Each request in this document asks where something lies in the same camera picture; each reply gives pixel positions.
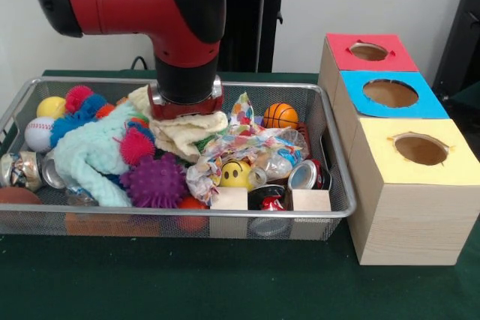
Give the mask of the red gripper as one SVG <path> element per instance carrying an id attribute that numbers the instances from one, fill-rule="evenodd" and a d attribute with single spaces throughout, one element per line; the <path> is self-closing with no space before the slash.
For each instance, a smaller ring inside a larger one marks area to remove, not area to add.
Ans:
<path id="1" fill-rule="evenodd" d="M 212 114 L 221 109 L 224 101 L 224 90 L 221 83 L 213 84 L 211 95 L 205 100 L 192 104 L 173 103 L 167 100 L 160 94 L 157 83 L 150 83 L 147 92 L 151 115 L 159 121 L 187 115 Z"/>

